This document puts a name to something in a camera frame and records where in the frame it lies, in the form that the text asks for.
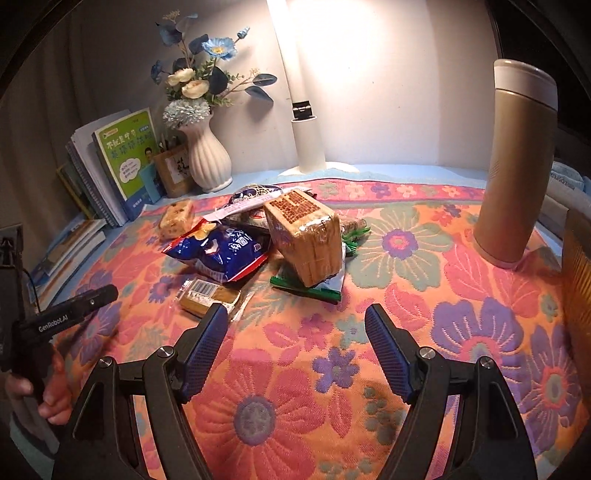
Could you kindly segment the left hand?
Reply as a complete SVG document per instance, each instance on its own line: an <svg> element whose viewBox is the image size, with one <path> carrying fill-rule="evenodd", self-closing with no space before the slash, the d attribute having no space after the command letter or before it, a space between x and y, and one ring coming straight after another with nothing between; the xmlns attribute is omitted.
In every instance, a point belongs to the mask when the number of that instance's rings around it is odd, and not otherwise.
<svg viewBox="0 0 591 480"><path fill-rule="evenodd" d="M5 392L20 423L33 431L34 422L27 412L24 399L33 395L31 382L9 373ZM66 425L72 412L72 394L68 385L62 355L53 349L52 371L45 383L43 401L37 408L38 415L52 425Z"/></svg>

